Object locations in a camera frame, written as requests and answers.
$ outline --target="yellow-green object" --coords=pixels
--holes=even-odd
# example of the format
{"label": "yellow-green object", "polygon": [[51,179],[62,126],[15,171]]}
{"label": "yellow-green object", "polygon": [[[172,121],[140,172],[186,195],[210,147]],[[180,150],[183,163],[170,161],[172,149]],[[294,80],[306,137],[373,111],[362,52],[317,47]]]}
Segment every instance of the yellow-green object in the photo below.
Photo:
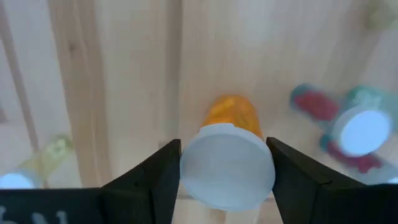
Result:
{"label": "yellow-green object", "polygon": [[70,137],[58,135],[44,149],[23,162],[18,169],[33,172],[36,176],[45,180],[72,150],[73,145]]}

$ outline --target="blurry object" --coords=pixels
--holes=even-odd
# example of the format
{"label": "blurry object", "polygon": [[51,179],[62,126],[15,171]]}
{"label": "blurry object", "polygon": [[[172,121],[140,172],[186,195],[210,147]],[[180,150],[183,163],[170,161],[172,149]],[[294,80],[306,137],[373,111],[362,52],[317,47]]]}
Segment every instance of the blurry object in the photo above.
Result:
{"label": "blurry object", "polygon": [[397,131],[398,96],[396,94],[360,85],[350,90],[346,97],[357,105],[385,111],[392,119],[394,131]]}
{"label": "blurry object", "polygon": [[42,182],[72,152],[72,140],[58,135],[44,149],[23,162],[14,171],[0,177],[0,189],[33,189]]}
{"label": "blurry object", "polygon": [[398,0],[382,0],[373,8],[369,28],[390,29],[398,27]]}
{"label": "blurry object", "polygon": [[329,136],[323,135],[320,146],[346,167],[347,174],[367,185],[398,184],[398,168],[389,161],[370,153],[361,157],[346,157]]}
{"label": "blurry object", "polygon": [[206,205],[227,211],[258,208],[272,190],[275,169],[250,101],[218,98],[184,149],[180,167],[188,193]]}
{"label": "blurry object", "polygon": [[292,91],[291,103],[323,128],[338,116],[340,110],[336,99],[309,84],[299,85]]}
{"label": "blurry object", "polygon": [[6,122],[6,114],[0,105],[0,124]]}
{"label": "blurry object", "polygon": [[349,98],[333,98],[309,84],[292,91],[290,104],[314,120],[347,157],[374,152],[391,133],[392,122],[387,113],[357,105]]}
{"label": "blurry object", "polygon": [[368,171],[372,168],[381,168],[381,161],[372,154],[361,157],[345,156],[341,153],[341,150],[338,149],[338,146],[326,134],[322,136],[320,145],[321,148],[326,150],[326,152],[334,157],[338,162],[341,162],[348,167],[357,168],[361,174],[368,173]]}

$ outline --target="wood grain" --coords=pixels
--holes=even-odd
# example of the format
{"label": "wood grain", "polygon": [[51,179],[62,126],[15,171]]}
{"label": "wood grain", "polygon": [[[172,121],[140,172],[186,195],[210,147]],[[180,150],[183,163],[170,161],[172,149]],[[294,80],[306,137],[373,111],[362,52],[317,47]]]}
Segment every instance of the wood grain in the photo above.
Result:
{"label": "wood grain", "polygon": [[94,1],[48,4],[82,184],[100,186],[111,180],[111,171]]}
{"label": "wood grain", "polygon": [[113,177],[177,137],[181,1],[97,1]]}

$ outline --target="white lid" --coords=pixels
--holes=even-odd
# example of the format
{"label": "white lid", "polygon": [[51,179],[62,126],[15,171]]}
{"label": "white lid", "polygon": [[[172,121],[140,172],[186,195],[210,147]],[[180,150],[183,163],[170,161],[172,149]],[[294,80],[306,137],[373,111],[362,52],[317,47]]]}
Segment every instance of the white lid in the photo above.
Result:
{"label": "white lid", "polygon": [[265,142],[230,123],[201,128],[183,151],[180,172],[192,197],[229,211],[260,206],[275,182]]}
{"label": "white lid", "polygon": [[382,146],[391,129],[391,119],[385,112],[354,107],[337,119],[332,135],[343,154],[359,157]]}
{"label": "white lid", "polygon": [[24,174],[12,172],[0,177],[0,189],[34,189],[34,181]]}

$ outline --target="white circular center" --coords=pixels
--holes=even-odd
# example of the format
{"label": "white circular center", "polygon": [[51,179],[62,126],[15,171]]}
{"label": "white circular center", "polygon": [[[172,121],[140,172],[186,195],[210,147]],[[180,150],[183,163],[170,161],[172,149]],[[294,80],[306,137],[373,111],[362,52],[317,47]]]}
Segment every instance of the white circular center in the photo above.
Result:
{"label": "white circular center", "polygon": [[345,124],[340,135],[340,147],[352,156],[364,156],[387,140],[391,128],[390,118],[382,111],[362,111]]}

